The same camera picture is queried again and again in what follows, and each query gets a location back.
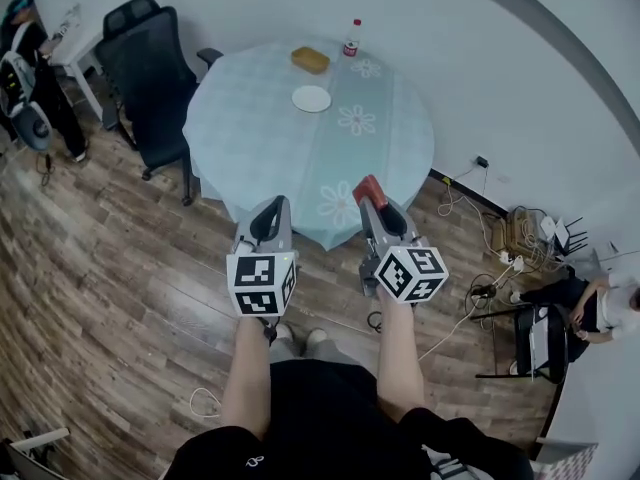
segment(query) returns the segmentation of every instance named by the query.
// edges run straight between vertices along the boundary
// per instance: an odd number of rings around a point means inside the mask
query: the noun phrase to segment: white power cord
[[[487,249],[489,249],[493,254],[495,254],[499,258],[500,253],[497,251],[494,251],[489,245],[489,241],[487,240],[487,230],[484,226],[484,219],[482,218],[482,213],[480,212],[480,210],[478,210],[478,207],[475,204],[473,204],[467,196],[460,196],[458,199],[454,201],[453,196],[451,195],[451,185],[449,184],[447,184],[447,193],[449,194],[449,202],[443,203],[440,206],[438,206],[438,215],[440,215],[440,217],[448,217],[449,215],[451,215],[451,212],[453,211],[453,206],[464,199],[467,203],[469,203],[473,207],[473,209],[476,212],[478,212],[478,217],[480,218],[480,225],[482,226],[482,237],[484,238],[484,243],[487,246]],[[443,213],[441,209],[447,208],[447,207],[448,207],[448,210],[446,210]]]
[[[478,309],[478,301],[473,303],[473,308],[471,308],[471,311],[469,311],[469,314],[467,314],[462,320],[460,320],[453,329],[451,329],[451,332],[445,336],[444,338],[442,338],[438,343],[436,343],[433,347],[431,347],[429,350],[427,350],[424,354],[422,354],[420,356],[420,359],[418,359],[418,362],[422,361],[425,357],[427,357],[429,354],[431,354],[431,352],[433,352],[435,349],[437,349],[440,345],[442,345],[445,341],[447,341],[449,338],[451,338],[451,336],[453,336],[453,333],[455,333],[458,330],[458,327],[460,327],[465,321],[467,321],[471,315],[473,315],[473,312]]]
[[[513,268],[513,265],[509,265],[502,274],[500,274],[500,277],[498,279],[496,279],[492,285],[493,286],[497,286],[498,283],[500,282],[500,279],[502,279],[505,274],[507,272],[509,272],[509,270],[511,270]],[[431,354],[431,352],[433,352],[435,349],[437,349],[440,345],[442,345],[445,341],[447,341],[449,338],[451,338],[451,336],[453,336],[453,334],[458,330],[458,327],[460,327],[466,320],[468,320],[471,315],[473,315],[473,312],[478,309],[478,301],[476,300],[473,303],[473,308],[471,308],[471,311],[469,311],[469,313],[467,315],[465,315],[465,317],[460,320],[454,327],[453,329],[451,329],[451,332],[445,336],[444,338],[442,338],[438,343],[436,343],[433,347],[431,347],[429,350],[427,350],[424,354],[422,354],[420,356],[420,358],[418,359],[418,362],[422,361],[425,357],[427,357],[429,354]]]
[[[196,396],[196,393],[198,391],[204,391],[216,401],[218,406],[222,407],[220,400],[218,400],[216,395],[214,395],[211,391],[209,391],[207,388],[198,388],[193,393],[191,393],[191,399],[189,400],[189,409],[191,410],[191,414],[193,414],[194,416],[198,416],[199,418],[219,418],[220,417],[219,414],[198,414],[196,411],[193,410],[193,397]]]

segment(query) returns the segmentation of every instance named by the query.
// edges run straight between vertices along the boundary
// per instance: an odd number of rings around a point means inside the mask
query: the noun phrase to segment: wall outlet
[[[476,159],[474,160],[473,163],[476,164],[476,165],[479,165],[483,169],[488,169],[489,168],[489,161],[485,157],[480,156],[480,155],[478,155],[476,157]]]

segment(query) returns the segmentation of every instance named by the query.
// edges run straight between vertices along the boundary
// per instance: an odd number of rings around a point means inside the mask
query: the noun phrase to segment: black shirt
[[[17,53],[22,56],[24,60],[26,60],[31,67],[36,67],[36,51],[42,46],[47,40],[47,34],[42,27],[38,25],[35,21],[32,21],[29,24],[29,27],[24,33],[20,44],[18,45]]]
[[[263,442],[239,427],[205,432],[176,453],[166,480],[330,478],[335,473],[429,479],[425,446],[486,471],[494,480],[532,479],[516,447],[469,420],[414,409],[399,424],[377,407],[376,380],[360,366],[316,360],[271,367],[271,424]]]

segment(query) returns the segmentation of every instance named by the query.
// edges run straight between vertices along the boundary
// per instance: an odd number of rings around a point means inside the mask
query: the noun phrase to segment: flower pattern
[[[374,64],[370,59],[362,59],[351,64],[351,71],[360,73],[362,78],[380,76],[380,65]]]
[[[353,109],[347,107],[340,107],[340,114],[343,117],[338,119],[340,126],[351,127],[351,133],[353,135],[362,135],[362,132],[376,133],[376,128],[373,126],[373,122],[376,120],[376,116],[373,114],[365,114],[362,105],[354,105]]]
[[[337,229],[344,228],[347,223],[355,224],[358,222],[360,218],[358,206],[346,181],[338,183],[336,190],[323,185],[320,187],[320,194],[326,202],[318,205],[318,215],[333,216],[333,225]]]

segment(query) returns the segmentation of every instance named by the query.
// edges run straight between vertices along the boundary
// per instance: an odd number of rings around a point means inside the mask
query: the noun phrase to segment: white sleeve
[[[633,331],[635,331],[637,327],[637,324],[619,325],[618,327],[614,327],[613,329],[611,329],[611,337],[614,340],[619,340],[620,338],[633,333]]]
[[[621,286],[629,286],[633,284],[635,280],[629,274],[624,274],[622,272],[617,272],[613,274],[609,274],[609,286],[611,288],[619,288]]]

